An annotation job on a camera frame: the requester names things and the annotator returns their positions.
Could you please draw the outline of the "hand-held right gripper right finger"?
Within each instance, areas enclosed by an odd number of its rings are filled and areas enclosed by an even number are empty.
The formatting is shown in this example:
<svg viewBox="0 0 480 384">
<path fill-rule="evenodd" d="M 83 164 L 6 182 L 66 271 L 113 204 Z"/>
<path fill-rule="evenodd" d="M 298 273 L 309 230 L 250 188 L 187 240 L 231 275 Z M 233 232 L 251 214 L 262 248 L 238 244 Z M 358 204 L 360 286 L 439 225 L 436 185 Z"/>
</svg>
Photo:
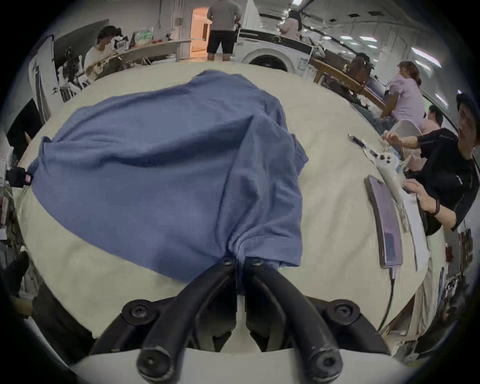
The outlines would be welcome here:
<svg viewBox="0 0 480 384">
<path fill-rule="evenodd" d="M 333 382 L 344 363 L 340 350 L 389 356 L 359 306 L 349 299 L 308 297 L 266 261 L 244 263 L 246 326 L 261 352 L 294 349 L 309 382 Z"/>
</svg>

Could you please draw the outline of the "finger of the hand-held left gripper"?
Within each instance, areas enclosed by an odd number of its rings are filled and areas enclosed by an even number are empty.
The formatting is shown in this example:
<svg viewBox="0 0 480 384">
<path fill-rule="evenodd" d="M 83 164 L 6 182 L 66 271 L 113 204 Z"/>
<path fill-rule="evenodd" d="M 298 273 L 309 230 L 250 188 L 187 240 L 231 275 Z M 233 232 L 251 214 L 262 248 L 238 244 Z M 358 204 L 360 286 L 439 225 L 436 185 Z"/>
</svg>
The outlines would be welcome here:
<svg viewBox="0 0 480 384">
<path fill-rule="evenodd" d="M 7 170 L 7 183 L 12 188 L 31 186 L 32 174 L 22 167 L 11 167 Z"/>
</svg>

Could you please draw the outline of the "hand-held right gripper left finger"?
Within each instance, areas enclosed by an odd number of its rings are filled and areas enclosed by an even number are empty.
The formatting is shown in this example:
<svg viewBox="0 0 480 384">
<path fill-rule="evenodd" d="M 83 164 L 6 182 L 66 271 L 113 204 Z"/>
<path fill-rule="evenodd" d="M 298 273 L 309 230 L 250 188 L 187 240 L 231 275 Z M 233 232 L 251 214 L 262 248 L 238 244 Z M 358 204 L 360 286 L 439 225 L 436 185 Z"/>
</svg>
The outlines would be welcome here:
<svg viewBox="0 0 480 384">
<path fill-rule="evenodd" d="M 90 355 L 139 349 L 138 374 L 173 380 L 187 348 L 220 352 L 237 325 L 237 262 L 225 257 L 174 297 L 135 299 L 93 344 Z"/>
</svg>

